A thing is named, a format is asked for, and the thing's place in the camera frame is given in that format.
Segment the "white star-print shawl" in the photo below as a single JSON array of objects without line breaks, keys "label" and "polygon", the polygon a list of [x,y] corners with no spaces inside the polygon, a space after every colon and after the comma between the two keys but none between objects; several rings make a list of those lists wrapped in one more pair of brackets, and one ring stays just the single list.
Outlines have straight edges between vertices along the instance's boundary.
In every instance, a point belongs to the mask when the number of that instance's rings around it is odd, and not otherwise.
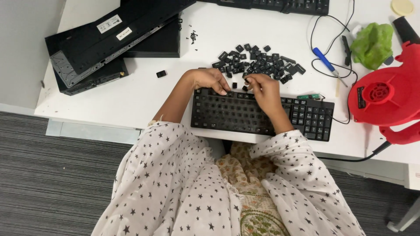
[{"label": "white star-print shawl", "polygon": [[[292,236],[363,236],[299,131],[255,145],[251,157],[261,155],[279,166],[262,183]],[[181,124],[160,121],[142,132],[121,161],[111,202],[92,235],[238,236],[242,198],[223,181],[205,139]]]}]

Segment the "gray carpet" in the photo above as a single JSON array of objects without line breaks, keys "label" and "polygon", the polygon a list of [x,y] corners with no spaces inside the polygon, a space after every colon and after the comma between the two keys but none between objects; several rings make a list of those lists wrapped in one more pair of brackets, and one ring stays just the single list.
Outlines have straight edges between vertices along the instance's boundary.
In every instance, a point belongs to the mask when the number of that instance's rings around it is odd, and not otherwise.
[{"label": "gray carpet", "polygon": [[[131,147],[45,136],[47,119],[0,113],[0,236],[90,235]],[[418,236],[420,220],[393,233],[420,194],[331,170],[367,236]]]}]

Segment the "keyboard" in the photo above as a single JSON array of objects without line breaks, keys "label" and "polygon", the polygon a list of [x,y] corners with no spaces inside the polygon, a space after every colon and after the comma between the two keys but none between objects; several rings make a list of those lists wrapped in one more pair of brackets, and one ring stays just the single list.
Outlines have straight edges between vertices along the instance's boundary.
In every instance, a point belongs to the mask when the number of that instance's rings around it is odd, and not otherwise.
[{"label": "keyboard", "polygon": [[[310,140],[328,142],[334,113],[333,102],[281,98],[295,129]],[[254,94],[228,92],[222,96],[211,88],[194,91],[191,127],[275,136],[273,125]]]},{"label": "keyboard", "polygon": [[300,13],[314,16],[328,15],[330,0],[198,0],[235,8],[257,8],[282,13]]}]

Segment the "white desk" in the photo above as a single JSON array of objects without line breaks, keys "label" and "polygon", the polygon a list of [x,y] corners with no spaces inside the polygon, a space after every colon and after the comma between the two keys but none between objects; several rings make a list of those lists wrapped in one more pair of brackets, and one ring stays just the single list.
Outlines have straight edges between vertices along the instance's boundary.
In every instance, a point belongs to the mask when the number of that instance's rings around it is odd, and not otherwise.
[{"label": "white desk", "polygon": [[[119,0],[67,0],[60,22],[59,32],[94,21],[119,6]],[[351,14],[352,1],[331,0],[330,15],[342,22]],[[391,23],[397,16],[390,9],[389,1],[357,0],[356,9],[349,27],[356,24],[367,25]],[[340,95],[335,98],[336,80],[317,73],[310,62],[315,56],[310,51],[309,38],[315,23],[315,16],[281,14],[267,10],[243,10],[220,7],[210,3],[196,3],[184,11],[181,31],[181,58],[135,58],[126,59],[130,76],[104,86],[67,96],[58,91],[51,63],[45,74],[45,89],[41,90],[35,115],[72,122],[100,124],[111,127],[145,128],[161,107],[181,75],[188,69],[211,67],[222,51],[235,50],[238,44],[249,43],[260,48],[270,45],[270,53],[280,53],[293,58],[307,72],[296,74],[294,79],[281,86],[281,94],[295,97],[301,94],[321,93],[326,101],[335,102],[334,118],[347,119],[346,99],[348,90],[341,86]],[[407,18],[412,27],[420,33],[420,15]],[[191,45],[192,30],[198,34]],[[323,18],[318,22],[314,34],[314,47],[325,51],[330,41],[342,30],[342,26]],[[397,36],[393,37],[394,56],[401,53]],[[335,63],[344,63],[344,47],[337,39],[327,58]],[[158,79],[156,72],[166,70],[168,75]],[[360,64],[354,70],[363,77],[370,71]],[[354,76],[345,79],[352,84]],[[228,79],[228,83],[238,82],[242,88],[241,74]],[[184,114],[182,123],[189,126],[191,107]],[[256,143],[266,136],[192,129],[195,135]],[[329,142],[310,141],[316,152],[353,157],[365,157],[385,140],[380,139],[378,128],[367,124],[350,122],[342,125],[333,121]],[[375,159],[420,164],[420,142],[404,146],[393,145],[374,157]]]}]

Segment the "person's left hand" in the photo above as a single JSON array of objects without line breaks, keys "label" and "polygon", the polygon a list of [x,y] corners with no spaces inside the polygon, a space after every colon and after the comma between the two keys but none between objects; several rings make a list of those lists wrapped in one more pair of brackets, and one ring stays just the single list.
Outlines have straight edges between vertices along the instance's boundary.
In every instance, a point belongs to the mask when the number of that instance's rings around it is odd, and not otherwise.
[{"label": "person's left hand", "polygon": [[215,68],[189,70],[183,77],[192,80],[194,89],[213,88],[220,95],[226,95],[226,91],[231,90],[220,70]]}]

